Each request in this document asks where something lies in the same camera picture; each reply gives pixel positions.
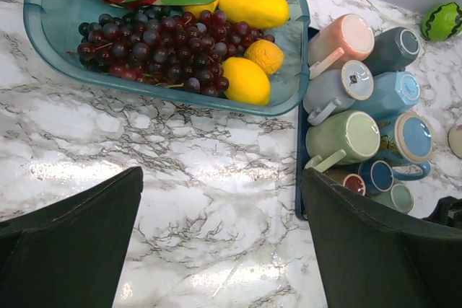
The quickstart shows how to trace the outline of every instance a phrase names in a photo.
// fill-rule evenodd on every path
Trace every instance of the white marble surface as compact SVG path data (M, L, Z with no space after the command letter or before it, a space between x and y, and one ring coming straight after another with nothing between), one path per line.
M375 30L419 18L376 0L308 0L313 25L354 12ZM414 216L462 197L447 131L462 116L462 39L422 43L410 71L434 128ZM294 215L297 112L239 116L77 84L29 44L22 0L0 0L0 220L141 165L145 189L115 307L312 307L326 300Z

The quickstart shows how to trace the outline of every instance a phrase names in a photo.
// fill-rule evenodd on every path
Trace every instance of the coffee mug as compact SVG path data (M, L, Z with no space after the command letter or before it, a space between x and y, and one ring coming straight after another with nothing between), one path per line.
M375 159L392 167L414 164L421 173L404 174L393 170L398 180L420 180L430 173L428 159L432 153L432 132L415 112L408 111L377 122L380 129L380 148Z
M303 98L308 122L316 126L355 101L366 100L373 90L372 74L360 61L347 61L340 70L323 72L310 82Z
M366 184L366 196L380 195L393 185L393 170L383 160L371 159L342 169L361 176Z
M411 191L399 180L395 181L389 191L374 196L372 199L404 214L408 214L414 207Z
M412 30L396 27L375 37L372 53L364 60L372 75L403 71L416 60L420 43Z
M310 78L341 69L347 61L363 61L374 48L374 33L357 14L345 14L308 42Z
M366 193L366 184L359 175L340 170L329 170L324 174L358 195L364 196Z
M374 76L372 95L356 101L349 109L382 119L406 112L418 103L419 97L419 83L410 72L385 72Z
M370 115L345 111L310 127L305 143L312 158L307 166L316 161L318 166L327 170L336 164L356 164L373 157L380 145L380 135Z

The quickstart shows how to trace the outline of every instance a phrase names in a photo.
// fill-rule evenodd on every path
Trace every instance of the pink mug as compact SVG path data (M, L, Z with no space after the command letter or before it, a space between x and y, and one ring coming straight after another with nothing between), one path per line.
M344 14L308 43L310 79L341 69L347 61L363 61L374 49L374 32L357 14Z

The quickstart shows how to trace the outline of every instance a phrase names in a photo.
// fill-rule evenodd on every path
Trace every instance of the watermelon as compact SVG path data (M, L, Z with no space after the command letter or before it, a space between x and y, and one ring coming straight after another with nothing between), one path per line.
M462 31L462 9L455 3L447 3L432 9L420 27L425 40L444 41Z

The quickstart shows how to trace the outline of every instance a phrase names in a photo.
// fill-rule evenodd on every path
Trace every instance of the light blue mug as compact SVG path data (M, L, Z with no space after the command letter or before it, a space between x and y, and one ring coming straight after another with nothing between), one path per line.
M372 95L366 100L357 100L349 109L382 119L406 112L418 103L419 97L419 83L410 72L385 72L374 76Z
M374 159L383 160L392 167L416 165L420 173L404 174L393 170L398 180L420 180L430 173L428 159L432 153L432 132L428 124L415 112L377 122L380 129L380 147Z

